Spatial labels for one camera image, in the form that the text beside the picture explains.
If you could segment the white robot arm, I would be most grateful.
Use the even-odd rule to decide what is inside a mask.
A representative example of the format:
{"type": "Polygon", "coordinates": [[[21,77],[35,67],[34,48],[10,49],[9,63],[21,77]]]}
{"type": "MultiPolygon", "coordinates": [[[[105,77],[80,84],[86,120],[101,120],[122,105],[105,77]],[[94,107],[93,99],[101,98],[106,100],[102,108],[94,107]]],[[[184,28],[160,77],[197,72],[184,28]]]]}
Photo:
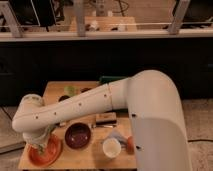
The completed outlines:
{"type": "Polygon", "coordinates": [[[192,171],[179,92],[158,70],[144,70],[51,105],[28,94],[19,103],[12,128],[27,143],[44,147],[50,126],[119,109],[129,114],[138,171],[192,171]]]}

